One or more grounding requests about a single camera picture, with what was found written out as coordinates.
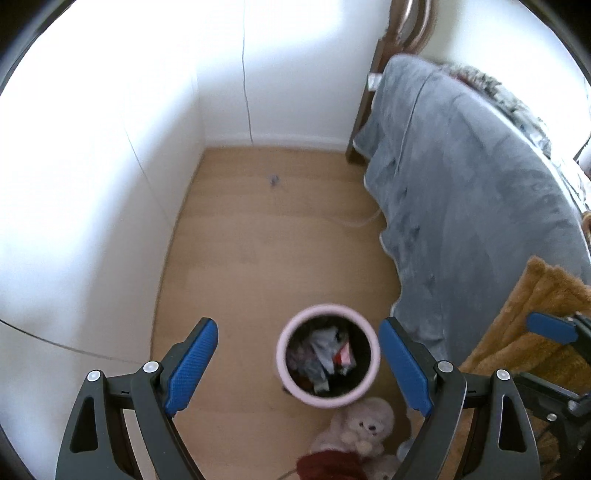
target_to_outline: blue gripper pad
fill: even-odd
[[[576,342],[579,338],[579,334],[572,323],[565,322],[563,319],[552,315],[532,312],[527,316],[526,323],[528,331],[562,345]]]
[[[216,350],[217,336],[217,325],[210,320],[168,379],[168,399],[164,404],[164,411],[169,418],[187,408]]]
[[[382,353],[396,377],[407,405],[427,417],[433,409],[427,377],[389,321],[384,320],[379,326],[378,337]]]

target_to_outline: teddy bear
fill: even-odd
[[[381,455],[364,462],[362,468],[368,480],[391,480],[399,466],[396,455]]]
[[[357,452],[363,458],[376,458],[384,452],[382,442],[394,428],[394,411],[383,398],[371,397],[338,410],[330,427],[310,446],[310,453],[323,450]]]

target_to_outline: baseboard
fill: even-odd
[[[305,150],[324,150],[345,152],[348,140],[343,138],[314,137],[312,135],[280,135],[280,134],[255,134],[252,140],[256,147],[285,147],[302,148]],[[247,147],[251,139],[248,134],[220,135],[207,137],[208,147]]]

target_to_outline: white wall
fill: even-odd
[[[389,0],[245,0],[255,143],[344,150]],[[247,144],[242,0],[201,2],[197,62],[209,145]]]
[[[441,0],[421,55],[471,64],[496,77],[546,122],[556,151],[566,158],[589,137],[583,74],[556,35],[518,0]]]
[[[84,375],[149,358],[167,248],[204,149],[194,7],[77,0],[0,96],[0,319],[113,358],[0,328],[0,423],[38,480],[53,478]]]
[[[389,0],[200,2],[197,75],[208,145],[344,150]],[[518,0],[441,0],[426,58],[496,76],[546,121],[572,157],[589,135],[583,76],[562,43]]]

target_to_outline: trash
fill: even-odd
[[[316,394],[330,391],[330,376],[347,375],[356,366],[349,334],[337,326],[312,330],[301,342],[293,342],[286,361],[292,374],[297,373],[295,383]]]

